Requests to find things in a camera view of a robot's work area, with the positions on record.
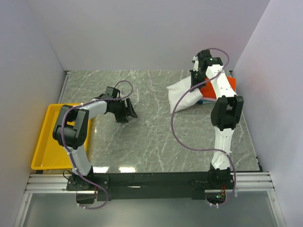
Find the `aluminium frame rail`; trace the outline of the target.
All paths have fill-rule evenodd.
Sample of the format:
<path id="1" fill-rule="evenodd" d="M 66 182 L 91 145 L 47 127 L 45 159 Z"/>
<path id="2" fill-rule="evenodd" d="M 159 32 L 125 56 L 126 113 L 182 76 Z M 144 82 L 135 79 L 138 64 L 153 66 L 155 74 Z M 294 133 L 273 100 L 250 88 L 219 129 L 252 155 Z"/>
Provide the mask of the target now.
<path id="1" fill-rule="evenodd" d="M 236 192 L 267 192 L 277 226 L 286 226 L 275 187 L 268 172 L 240 172 L 236 174 L 236 179 Z M 60 174 L 31 174 L 14 226 L 23 226 L 33 194 L 67 193 L 66 185 L 67 179 Z"/>

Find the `folded orange t shirt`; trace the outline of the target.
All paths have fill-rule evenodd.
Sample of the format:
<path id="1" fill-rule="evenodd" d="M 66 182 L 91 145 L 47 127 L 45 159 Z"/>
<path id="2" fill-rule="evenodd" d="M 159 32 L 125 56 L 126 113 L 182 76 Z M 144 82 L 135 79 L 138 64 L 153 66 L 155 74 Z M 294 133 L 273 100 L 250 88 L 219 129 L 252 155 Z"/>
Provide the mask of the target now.
<path id="1" fill-rule="evenodd" d="M 226 77 L 227 77 L 233 91 L 235 91 L 236 90 L 236 79 L 229 77 L 229 76 L 226 76 Z M 211 82 L 207 82 L 205 84 L 205 86 L 200 89 L 200 92 L 201 92 L 202 96 L 209 97 L 209 98 L 216 98 L 216 94 L 215 94 L 215 91 L 213 89 Z"/>

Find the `folded pink t shirt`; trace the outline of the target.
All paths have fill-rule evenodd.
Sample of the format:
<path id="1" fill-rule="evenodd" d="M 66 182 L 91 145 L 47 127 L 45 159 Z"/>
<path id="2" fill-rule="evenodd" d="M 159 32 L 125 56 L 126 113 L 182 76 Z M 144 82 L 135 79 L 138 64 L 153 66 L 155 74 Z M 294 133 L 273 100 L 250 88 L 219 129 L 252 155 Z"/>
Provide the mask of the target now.
<path id="1" fill-rule="evenodd" d="M 202 97 L 201 101 L 206 101 L 206 102 L 216 102 L 217 99 L 216 98 L 209 98 L 209 97 Z"/>

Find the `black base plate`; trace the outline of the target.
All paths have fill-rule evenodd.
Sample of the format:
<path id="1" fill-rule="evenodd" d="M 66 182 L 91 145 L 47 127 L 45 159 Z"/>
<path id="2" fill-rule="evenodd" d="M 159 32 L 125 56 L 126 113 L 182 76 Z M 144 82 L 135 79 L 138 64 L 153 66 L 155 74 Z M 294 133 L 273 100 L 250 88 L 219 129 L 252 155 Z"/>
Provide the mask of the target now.
<path id="1" fill-rule="evenodd" d="M 69 192 L 96 192 L 98 201 L 123 199 L 191 198 L 204 200 L 207 190 L 232 189 L 230 170 L 166 173 L 94 173 L 90 184 L 76 175 L 69 176 Z"/>

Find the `white t shirt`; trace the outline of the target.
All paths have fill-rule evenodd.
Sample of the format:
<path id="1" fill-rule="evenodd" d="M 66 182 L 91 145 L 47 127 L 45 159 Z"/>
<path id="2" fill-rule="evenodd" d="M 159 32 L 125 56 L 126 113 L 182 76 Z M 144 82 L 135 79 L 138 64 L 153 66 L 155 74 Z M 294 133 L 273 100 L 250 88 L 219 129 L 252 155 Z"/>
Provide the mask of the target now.
<path id="1" fill-rule="evenodd" d="M 191 88 L 190 76 L 167 87 L 169 104 L 170 104 L 170 113 L 173 112 L 173 109 L 175 108 L 177 101 L 190 88 Z M 192 105 L 196 104 L 202 97 L 203 97 L 202 93 L 198 88 L 196 88 L 194 91 L 189 92 L 184 96 L 184 98 L 178 104 L 175 112 L 191 107 Z"/>

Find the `folded blue t shirt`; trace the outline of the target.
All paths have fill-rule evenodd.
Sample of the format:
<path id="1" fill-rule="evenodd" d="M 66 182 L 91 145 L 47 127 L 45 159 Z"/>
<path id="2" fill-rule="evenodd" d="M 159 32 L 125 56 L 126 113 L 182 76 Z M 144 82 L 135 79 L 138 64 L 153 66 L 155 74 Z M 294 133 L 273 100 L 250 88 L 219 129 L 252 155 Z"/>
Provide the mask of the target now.
<path id="1" fill-rule="evenodd" d="M 198 102 L 198 104 L 203 105 L 203 104 L 211 104 L 214 103 L 213 100 L 204 100 L 204 99 L 200 99 Z"/>

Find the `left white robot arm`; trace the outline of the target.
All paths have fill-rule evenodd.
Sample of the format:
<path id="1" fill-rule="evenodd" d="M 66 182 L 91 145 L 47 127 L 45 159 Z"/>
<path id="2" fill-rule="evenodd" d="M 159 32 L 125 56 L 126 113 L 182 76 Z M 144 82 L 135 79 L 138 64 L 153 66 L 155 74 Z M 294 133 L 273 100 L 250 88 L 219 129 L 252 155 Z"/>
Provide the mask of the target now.
<path id="1" fill-rule="evenodd" d="M 105 93 L 87 103 L 63 105 L 53 129 L 53 139 L 69 156 L 73 179 L 84 190 L 91 189 L 95 183 L 93 167 L 84 147 L 88 123 L 90 119 L 107 113 L 113 114 L 117 123 L 128 123 L 128 117 L 138 117 L 130 98 L 124 99 L 120 97 L 119 89 L 107 87 Z"/>

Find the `yellow plastic tray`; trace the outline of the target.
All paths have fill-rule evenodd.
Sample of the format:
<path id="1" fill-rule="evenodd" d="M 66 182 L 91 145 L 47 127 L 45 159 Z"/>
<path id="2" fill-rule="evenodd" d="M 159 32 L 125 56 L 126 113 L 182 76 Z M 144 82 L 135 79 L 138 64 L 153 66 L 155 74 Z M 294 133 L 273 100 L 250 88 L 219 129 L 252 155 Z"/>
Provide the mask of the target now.
<path id="1" fill-rule="evenodd" d="M 72 168 L 70 158 L 65 148 L 53 139 L 53 129 L 62 106 L 63 104 L 51 104 L 48 106 L 31 163 L 33 170 L 61 170 Z"/>

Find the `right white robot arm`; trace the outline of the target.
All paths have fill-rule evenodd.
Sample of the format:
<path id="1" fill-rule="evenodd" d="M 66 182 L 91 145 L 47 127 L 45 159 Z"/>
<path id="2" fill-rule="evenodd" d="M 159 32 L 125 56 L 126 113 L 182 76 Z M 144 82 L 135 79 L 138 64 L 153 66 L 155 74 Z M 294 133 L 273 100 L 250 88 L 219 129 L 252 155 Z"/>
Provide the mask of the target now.
<path id="1" fill-rule="evenodd" d="M 219 57 L 213 57 L 209 49 L 200 51 L 192 60 L 190 90 L 202 89 L 207 83 L 213 89 L 216 102 L 211 112 L 211 123 L 215 129 L 215 153 L 211 161 L 208 184 L 218 189 L 226 182 L 232 182 L 229 154 L 236 125 L 239 123 L 244 104 L 224 72 Z"/>

